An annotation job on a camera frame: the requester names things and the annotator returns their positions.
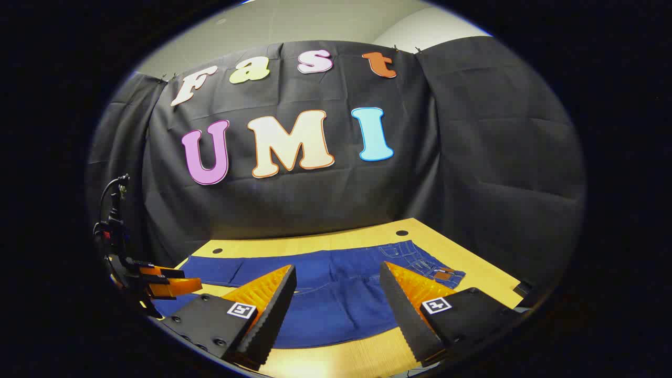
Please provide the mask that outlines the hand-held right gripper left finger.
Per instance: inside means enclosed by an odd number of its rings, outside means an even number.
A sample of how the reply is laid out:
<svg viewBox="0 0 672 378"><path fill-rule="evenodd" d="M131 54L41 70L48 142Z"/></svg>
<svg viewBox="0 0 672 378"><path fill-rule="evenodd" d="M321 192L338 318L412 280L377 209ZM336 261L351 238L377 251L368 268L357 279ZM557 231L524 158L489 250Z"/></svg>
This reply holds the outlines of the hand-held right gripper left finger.
<svg viewBox="0 0 672 378"><path fill-rule="evenodd" d="M201 294L162 326L216 358L258 369L278 338L296 283L295 266L288 264L227 295Z"/></svg>

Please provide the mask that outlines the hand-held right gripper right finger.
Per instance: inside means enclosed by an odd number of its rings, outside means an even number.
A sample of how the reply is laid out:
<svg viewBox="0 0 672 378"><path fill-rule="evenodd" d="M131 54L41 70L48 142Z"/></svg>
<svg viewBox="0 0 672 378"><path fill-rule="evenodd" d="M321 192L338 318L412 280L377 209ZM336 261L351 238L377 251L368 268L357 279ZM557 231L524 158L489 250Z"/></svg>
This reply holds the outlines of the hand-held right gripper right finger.
<svg viewBox="0 0 672 378"><path fill-rule="evenodd" d="M452 290L390 261L380 265L380 284L406 344L424 366L463 361L523 316L480 289Z"/></svg>

